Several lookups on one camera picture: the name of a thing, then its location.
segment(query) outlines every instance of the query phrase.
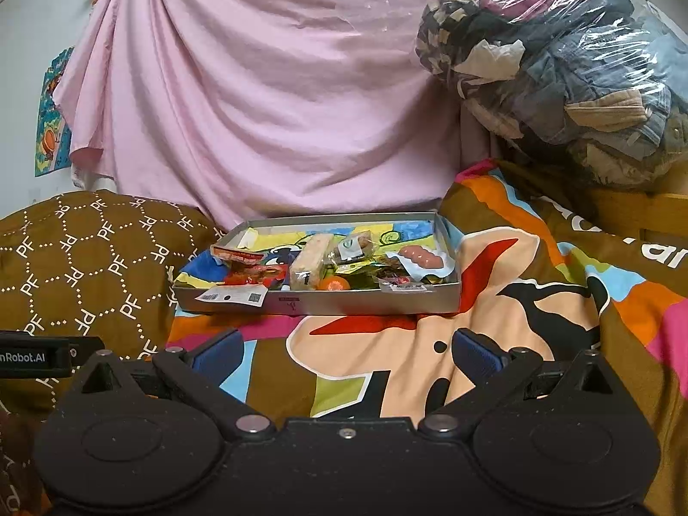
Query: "folded clothing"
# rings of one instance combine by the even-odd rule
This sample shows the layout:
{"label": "folded clothing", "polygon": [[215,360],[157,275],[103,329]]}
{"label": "folded clothing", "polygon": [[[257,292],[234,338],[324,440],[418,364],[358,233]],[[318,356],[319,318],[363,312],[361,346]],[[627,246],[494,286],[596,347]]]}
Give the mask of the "folded clothing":
{"label": "folded clothing", "polygon": [[627,179],[635,186],[688,146],[688,77],[676,67],[688,47],[634,11],[630,0],[433,0],[416,54],[483,126],[531,158],[600,182],[581,161],[595,146],[640,172]]}

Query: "colorful bedding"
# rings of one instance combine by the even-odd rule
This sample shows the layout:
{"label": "colorful bedding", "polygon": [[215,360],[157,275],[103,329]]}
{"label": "colorful bedding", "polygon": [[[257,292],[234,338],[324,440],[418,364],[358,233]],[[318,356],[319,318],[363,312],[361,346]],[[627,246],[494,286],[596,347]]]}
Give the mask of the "colorful bedding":
{"label": "colorful bedding", "polygon": [[[457,178],[440,210],[453,224],[462,270],[457,313],[178,310],[169,344],[192,349],[239,328],[243,362],[221,387],[278,424],[289,416],[407,415],[417,422],[472,388],[449,347],[459,327],[487,334],[505,350],[526,346],[550,360],[601,347],[662,447],[648,507],[660,516],[684,515],[688,251],[605,234],[572,211],[561,189],[549,194],[507,163],[487,161]],[[199,279],[214,279],[200,262],[193,266]]]}

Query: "poster on wall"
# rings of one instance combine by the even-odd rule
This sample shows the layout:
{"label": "poster on wall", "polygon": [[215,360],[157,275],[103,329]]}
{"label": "poster on wall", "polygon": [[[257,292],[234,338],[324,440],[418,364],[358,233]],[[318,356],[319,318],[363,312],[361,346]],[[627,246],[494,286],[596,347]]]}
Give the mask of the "poster on wall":
{"label": "poster on wall", "polygon": [[46,77],[43,79],[43,90],[40,93],[39,126],[36,137],[37,177],[71,166],[71,130],[55,107],[52,93],[60,82],[73,49],[67,49],[55,58],[46,71]]}

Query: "gray box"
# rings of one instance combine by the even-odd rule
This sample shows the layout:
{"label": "gray box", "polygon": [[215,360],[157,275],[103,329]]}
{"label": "gray box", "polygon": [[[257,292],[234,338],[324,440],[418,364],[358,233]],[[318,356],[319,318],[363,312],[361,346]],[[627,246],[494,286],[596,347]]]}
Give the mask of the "gray box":
{"label": "gray box", "polygon": [[[442,217],[434,212],[425,213],[362,213],[351,215],[314,215],[307,217],[281,217],[260,221],[245,221],[223,236],[218,244],[236,246],[243,233],[252,227],[259,232],[280,233],[323,231],[352,225],[388,224],[401,221],[430,221],[438,246],[456,260]],[[243,304],[206,303],[197,301],[205,289],[174,286],[179,305],[187,312],[209,314],[262,313],[299,316],[357,316],[388,314],[442,314],[458,312],[461,297],[460,267],[447,278],[449,283],[434,286],[430,292],[383,292],[373,290],[351,291],[268,291],[263,306]]]}

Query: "wall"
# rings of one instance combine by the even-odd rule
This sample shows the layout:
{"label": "wall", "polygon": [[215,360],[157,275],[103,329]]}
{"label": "wall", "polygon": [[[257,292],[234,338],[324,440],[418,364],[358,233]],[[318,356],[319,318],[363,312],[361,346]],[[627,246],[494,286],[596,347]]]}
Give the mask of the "wall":
{"label": "wall", "polygon": [[[688,31],[688,0],[652,1]],[[74,189],[68,169],[34,177],[34,147],[46,68],[61,51],[78,42],[90,3],[0,0],[0,217]],[[108,182],[97,186],[108,186]]]}

